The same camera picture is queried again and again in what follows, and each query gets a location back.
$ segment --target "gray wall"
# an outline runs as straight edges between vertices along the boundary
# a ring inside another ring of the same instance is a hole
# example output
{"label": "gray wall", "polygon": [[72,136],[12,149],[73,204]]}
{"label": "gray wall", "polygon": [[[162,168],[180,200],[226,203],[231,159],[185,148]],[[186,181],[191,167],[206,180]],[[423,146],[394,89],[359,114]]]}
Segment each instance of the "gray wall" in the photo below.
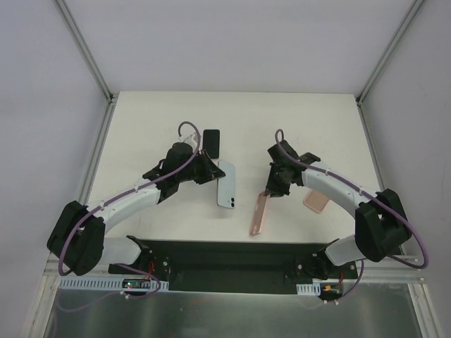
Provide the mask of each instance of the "gray wall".
{"label": "gray wall", "polygon": [[50,0],[0,5],[0,337],[20,337],[105,100]]}
{"label": "gray wall", "polygon": [[[364,102],[384,183],[429,253],[428,286],[451,334],[451,2],[430,0]],[[418,248],[412,244],[410,252]]]}
{"label": "gray wall", "polygon": [[114,92],[362,90],[412,0],[68,0]]}

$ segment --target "black smartphone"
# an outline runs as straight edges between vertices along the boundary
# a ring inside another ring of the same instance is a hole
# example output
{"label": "black smartphone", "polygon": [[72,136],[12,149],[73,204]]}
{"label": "black smartphone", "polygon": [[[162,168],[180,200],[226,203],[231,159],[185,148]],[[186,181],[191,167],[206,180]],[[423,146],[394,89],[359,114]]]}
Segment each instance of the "black smartphone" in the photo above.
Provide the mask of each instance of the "black smartphone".
{"label": "black smartphone", "polygon": [[219,158],[219,129],[204,130],[202,148],[212,160],[217,160]]}

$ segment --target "white wall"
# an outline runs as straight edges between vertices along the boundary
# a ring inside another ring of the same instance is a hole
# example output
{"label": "white wall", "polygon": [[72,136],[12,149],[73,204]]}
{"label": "white wall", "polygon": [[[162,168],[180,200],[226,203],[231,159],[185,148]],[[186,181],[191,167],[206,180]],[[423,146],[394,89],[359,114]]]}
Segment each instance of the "white wall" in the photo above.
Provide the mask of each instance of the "white wall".
{"label": "white wall", "polygon": [[68,0],[113,92],[358,94],[412,0]]}
{"label": "white wall", "polygon": [[400,193],[431,254],[427,283],[451,334],[451,2],[426,2],[364,112],[384,183]]}
{"label": "white wall", "polygon": [[0,337],[20,337],[105,100],[50,0],[0,5]]}

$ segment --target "white table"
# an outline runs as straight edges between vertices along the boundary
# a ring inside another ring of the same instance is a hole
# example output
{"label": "white table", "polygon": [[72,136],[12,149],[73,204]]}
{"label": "white table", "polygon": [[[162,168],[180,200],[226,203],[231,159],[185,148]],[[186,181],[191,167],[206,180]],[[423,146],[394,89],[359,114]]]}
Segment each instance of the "white table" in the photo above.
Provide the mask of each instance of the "white table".
{"label": "white table", "polygon": [[[321,215],[302,201],[309,191],[271,199],[263,234],[249,237],[257,195],[264,190],[279,127],[299,154],[310,151],[355,182],[378,183],[354,97],[348,94],[121,92],[102,152],[90,201],[131,187],[178,140],[189,120],[201,131],[221,131],[220,158],[235,164],[235,209],[216,205],[216,183],[180,185],[177,194],[125,220],[108,237],[142,239],[329,242],[354,232],[354,220],[328,203]],[[189,126],[183,132],[190,134]]]}

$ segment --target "pink smartphone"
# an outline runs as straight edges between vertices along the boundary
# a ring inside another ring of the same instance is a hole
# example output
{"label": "pink smartphone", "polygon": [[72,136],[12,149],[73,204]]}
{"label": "pink smartphone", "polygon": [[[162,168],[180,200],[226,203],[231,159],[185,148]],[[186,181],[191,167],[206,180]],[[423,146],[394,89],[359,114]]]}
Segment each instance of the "pink smartphone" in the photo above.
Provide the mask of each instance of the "pink smartphone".
{"label": "pink smartphone", "polygon": [[251,228],[249,230],[249,235],[252,237],[261,234],[261,232],[263,231],[266,214],[266,202],[268,201],[269,197],[269,194],[261,192],[257,199],[254,217],[252,217]]}
{"label": "pink smartphone", "polygon": [[330,199],[321,192],[310,190],[305,196],[304,205],[315,213],[322,213]]}

